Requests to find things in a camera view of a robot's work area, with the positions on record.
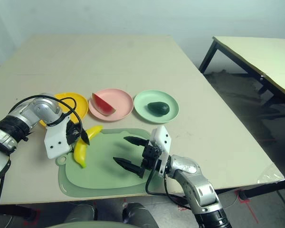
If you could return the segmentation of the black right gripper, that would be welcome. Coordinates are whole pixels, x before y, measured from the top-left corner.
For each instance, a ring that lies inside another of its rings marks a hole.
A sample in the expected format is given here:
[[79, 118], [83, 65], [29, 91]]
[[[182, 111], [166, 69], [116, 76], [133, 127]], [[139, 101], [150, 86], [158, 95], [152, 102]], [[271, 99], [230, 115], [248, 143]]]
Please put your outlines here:
[[119, 164], [125, 170], [135, 173], [141, 179], [143, 178], [145, 170], [160, 170], [161, 162], [159, 161], [159, 156], [162, 152], [158, 147], [150, 145], [149, 140], [139, 137], [126, 136], [124, 139], [131, 144], [144, 147], [144, 150], [142, 152], [141, 167], [124, 158], [113, 157], [114, 161], [117, 164]]

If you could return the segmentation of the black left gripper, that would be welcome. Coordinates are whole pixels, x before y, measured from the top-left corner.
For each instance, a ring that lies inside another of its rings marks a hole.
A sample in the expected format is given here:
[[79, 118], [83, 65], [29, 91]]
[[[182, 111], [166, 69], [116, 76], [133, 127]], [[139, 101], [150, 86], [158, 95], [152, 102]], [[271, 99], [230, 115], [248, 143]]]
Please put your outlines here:
[[90, 144], [86, 131], [84, 129], [82, 130], [82, 125], [80, 123], [69, 121], [66, 125], [66, 140], [68, 145], [73, 144], [80, 137], [85, 144]]

